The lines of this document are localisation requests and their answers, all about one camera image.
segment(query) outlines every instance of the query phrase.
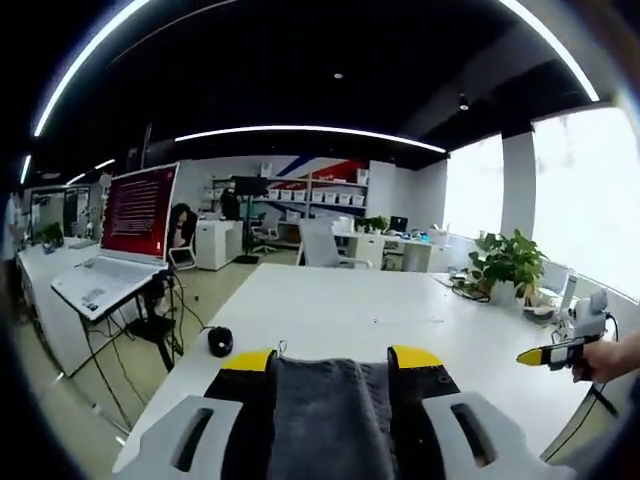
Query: laptop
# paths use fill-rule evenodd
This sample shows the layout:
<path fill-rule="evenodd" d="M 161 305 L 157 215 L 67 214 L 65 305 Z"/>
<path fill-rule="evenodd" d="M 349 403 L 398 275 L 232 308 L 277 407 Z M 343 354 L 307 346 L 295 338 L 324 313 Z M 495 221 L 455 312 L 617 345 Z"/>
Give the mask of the laptop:
<path fill-rule="evenodd" d="M 178 165 L 115 177 L 97 257 L 57 276 L 51 288 L 90 321 L 168 268 L 169 210 Z"/>

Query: black mouse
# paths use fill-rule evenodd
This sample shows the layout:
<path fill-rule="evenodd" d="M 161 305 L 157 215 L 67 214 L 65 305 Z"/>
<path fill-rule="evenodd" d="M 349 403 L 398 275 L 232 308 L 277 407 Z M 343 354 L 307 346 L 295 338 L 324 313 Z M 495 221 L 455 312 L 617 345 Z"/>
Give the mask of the black mouse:
<path fill-rule="evenodd" d="M 233 335 L 231 330 L 225 327 L 214 327 L 207 334 L 209 351 L 216 357 L 226 357 L 233 349 Z"/>

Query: red screen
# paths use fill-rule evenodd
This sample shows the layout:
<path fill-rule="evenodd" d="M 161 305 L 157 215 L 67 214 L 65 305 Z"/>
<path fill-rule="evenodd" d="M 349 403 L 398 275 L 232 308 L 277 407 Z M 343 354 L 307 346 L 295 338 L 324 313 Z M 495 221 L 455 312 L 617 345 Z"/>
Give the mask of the red screen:
<path fill-rule="evenodd" d="M 176 166 L 114 178 L 102 227 L 102 248 L 164 259 Z"/>

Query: hand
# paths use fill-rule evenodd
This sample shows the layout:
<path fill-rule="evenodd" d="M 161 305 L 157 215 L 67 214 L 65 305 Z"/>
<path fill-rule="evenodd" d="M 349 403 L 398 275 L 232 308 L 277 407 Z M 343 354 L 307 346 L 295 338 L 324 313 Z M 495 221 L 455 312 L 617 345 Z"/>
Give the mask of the hand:
<path fill-rule="evenodd" d="M 584 346 L 584 359 L 592 368 L 592 380 L 606 383 L 626 373 L 622 365 L 622 347 L 619 343 L 600 340 Z M 579 382 L 585 378 L 585 368 L 573 367 L 573 381 Z"/>

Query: monitor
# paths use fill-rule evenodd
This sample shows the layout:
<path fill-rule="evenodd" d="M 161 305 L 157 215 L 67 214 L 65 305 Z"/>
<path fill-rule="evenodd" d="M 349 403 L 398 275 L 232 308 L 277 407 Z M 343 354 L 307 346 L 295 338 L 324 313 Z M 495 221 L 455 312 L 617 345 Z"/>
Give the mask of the monitor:
<path fill-rule="evenodd" d="M 264 177 L 233 177 L 234 193 L 238 196 L 260 197 L 268 192 L 269 180 Z"/>
<path fill-rule="evenodd" d="M 164 264 L 177 165 L 115 177 L 102 222 L 101 254 Z"/>
<path fill-rule="evenodd" d="M 389 230 L 396 232 L 406 232 L 409 219 L 407 217 L 391 217 L 389 222 Z"/>

